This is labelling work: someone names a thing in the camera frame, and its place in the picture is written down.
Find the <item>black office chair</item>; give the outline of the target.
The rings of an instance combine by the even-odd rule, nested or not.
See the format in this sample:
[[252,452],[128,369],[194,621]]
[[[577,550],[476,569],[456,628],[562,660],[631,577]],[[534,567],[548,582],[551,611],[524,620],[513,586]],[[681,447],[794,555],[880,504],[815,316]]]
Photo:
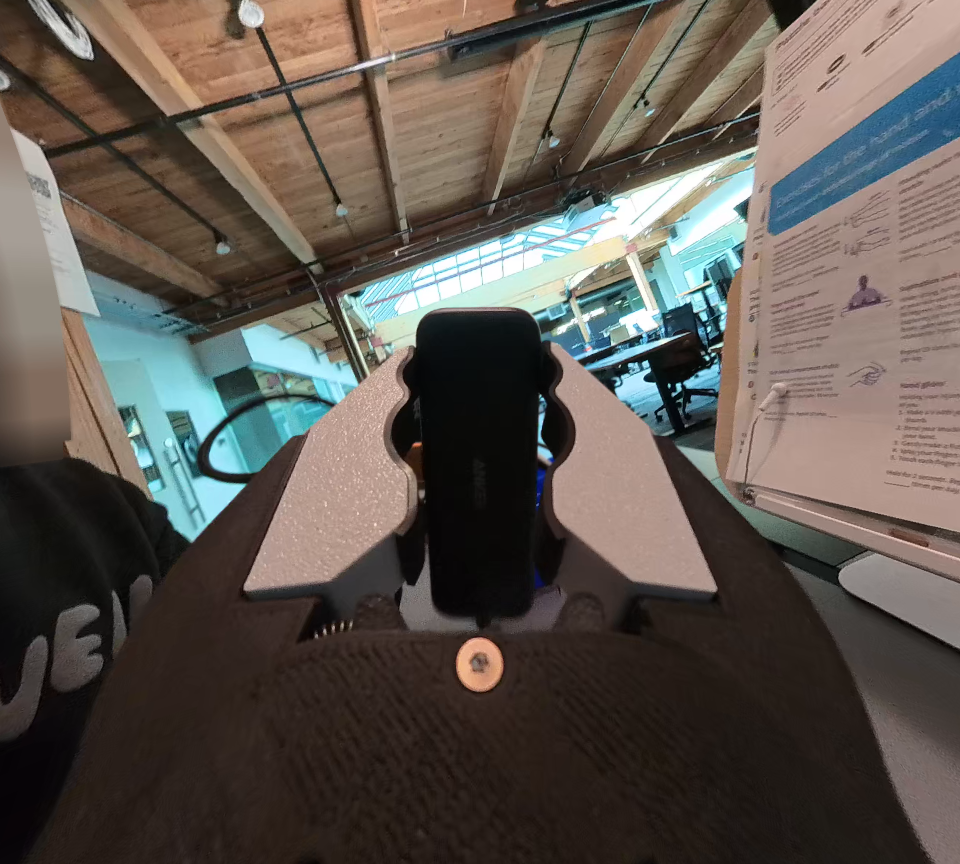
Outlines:
[[685,431],[693,398],[719,399],[719,387],[691,387],[690,380],[716,365],[715,355],[704,348],[699,333],[686,330],[663,341],[648,361],[645,380],[654,384],[661,403],[654,410],[660,424],[667,418],[675,432]]

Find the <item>black ceiling track rail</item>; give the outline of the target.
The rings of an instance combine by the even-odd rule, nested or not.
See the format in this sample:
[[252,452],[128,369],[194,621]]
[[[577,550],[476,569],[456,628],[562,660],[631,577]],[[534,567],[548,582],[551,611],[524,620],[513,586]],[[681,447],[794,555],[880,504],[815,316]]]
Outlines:
[[364,76],[390,66],[404,64],[420,58],[437,58],[454,63],[498,51],[521,42],[544,38],[559,31],[569,30],[588,23],[600,22],[630,14],[643,7],[651,7],[670,0],[574,0],[558,6],[530,11],[488,25],[455,33],[450,37],[390,51],[358,61],[354,64],[322,71],[304,78],[282,81],[276,85],[259,88],[217,102],[199,105],[160,115],[142,122],[104,133],[94,133],[81,140],[71,141],[47,148],[44,155],[59,158],[95,147],[104,147],[116,141],[139,137],[154,131],[178,128],[198,122],[202,118],[244,108],[276,97],[285,97],[345,78]]

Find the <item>instruction sheet display stand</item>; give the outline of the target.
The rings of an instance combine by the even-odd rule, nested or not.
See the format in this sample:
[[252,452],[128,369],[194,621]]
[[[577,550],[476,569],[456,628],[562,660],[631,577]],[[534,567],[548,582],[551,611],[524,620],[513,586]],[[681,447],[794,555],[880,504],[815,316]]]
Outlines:
[[768,46],[726,465],[751,508],[870,552],[846,592],[954,649],[958,12],[818,0]]

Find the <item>dark meeting table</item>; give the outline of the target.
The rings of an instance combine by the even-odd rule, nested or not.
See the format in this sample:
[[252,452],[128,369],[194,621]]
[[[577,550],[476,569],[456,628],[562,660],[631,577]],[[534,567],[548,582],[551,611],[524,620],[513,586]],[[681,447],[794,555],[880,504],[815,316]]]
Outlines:
[[626,368],[632,364],[647,363],[663,405],[663,411],[672,426],[673,434],[678,436],[685,434],[688,428],[685,425],[685,413],[674,395],[676,384],[668,380],[668,371],[675,365],[683,364],[687,359],[699,358],[701,352],[699,339],[696,339],[691,332],[684,332],[659,341],[628,347],[604,358],[583,357],[578,360],[578,363],[612,391],[616,389],[613,385],[614,378],[619,377]]

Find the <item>white paper notice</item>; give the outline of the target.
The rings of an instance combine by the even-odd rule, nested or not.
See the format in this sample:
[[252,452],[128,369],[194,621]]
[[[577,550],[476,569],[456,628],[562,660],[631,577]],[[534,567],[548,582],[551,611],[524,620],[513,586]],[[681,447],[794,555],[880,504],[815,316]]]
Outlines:
[[61,192],[41,147],[17,130],[12,131],[42,227],[61,308],[99,317],[76,241],[66,219]]

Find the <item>person's black hoodie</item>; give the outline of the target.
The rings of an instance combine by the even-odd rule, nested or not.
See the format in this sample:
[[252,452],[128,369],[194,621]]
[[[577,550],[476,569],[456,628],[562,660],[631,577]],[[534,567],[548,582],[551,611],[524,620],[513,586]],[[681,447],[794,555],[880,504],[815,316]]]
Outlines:
[[104,678],[189,546],[160,503],[87,461],[2,468],[2,862],[37,841]]

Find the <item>wooden pillar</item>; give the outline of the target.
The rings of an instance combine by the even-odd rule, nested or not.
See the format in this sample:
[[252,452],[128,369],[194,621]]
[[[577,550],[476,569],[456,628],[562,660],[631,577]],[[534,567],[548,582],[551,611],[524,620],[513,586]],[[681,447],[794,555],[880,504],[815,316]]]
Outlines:
[[152,499],[83,315],[68,308],[60,315],[71,423],[64,453],[125,479]]

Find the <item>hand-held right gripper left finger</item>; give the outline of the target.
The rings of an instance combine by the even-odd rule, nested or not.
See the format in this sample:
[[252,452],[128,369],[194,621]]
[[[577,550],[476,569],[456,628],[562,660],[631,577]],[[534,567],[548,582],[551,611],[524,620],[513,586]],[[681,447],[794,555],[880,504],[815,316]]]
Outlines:
[[405,346],[305,437],[244,583],[253,600],[394,596],[425,566],[418,479],[394,441],[411,402]]

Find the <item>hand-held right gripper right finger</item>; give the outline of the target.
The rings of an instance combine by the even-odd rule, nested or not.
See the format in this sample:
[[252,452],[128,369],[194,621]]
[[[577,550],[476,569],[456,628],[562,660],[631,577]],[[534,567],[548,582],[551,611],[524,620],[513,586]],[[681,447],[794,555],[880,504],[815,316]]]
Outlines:
[[600,602],[714,600],[714,575],[649,426],[558,345],[543,351],[551,461],[536,517],[539,577]]

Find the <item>grey usb hub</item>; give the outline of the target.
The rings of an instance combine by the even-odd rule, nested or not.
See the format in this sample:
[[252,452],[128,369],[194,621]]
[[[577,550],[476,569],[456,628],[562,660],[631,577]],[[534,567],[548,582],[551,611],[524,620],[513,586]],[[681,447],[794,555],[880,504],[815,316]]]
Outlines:
[[416,329],[431,597],[479,628],[533,602],[544,356],[519,309],[439,309]]

